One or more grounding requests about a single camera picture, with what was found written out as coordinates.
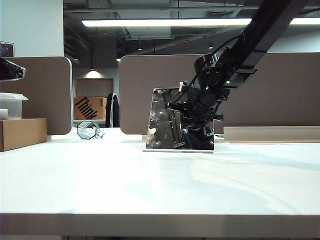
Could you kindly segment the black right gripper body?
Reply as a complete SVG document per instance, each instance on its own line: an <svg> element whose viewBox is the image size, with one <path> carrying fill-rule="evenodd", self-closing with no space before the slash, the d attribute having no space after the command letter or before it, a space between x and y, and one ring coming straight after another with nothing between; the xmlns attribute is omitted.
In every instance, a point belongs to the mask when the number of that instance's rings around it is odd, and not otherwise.
<svg viewBox="0 0 320 240"><path fill-rule="evenodd" d="M216 102L214 107L204 106L200 101L182 101L182 102L169 102L167 108L180 112L181 117L193 119L194 122L205 121L205 125L213 120L223 121L222 114L216 114L220 103Z"/></svg>

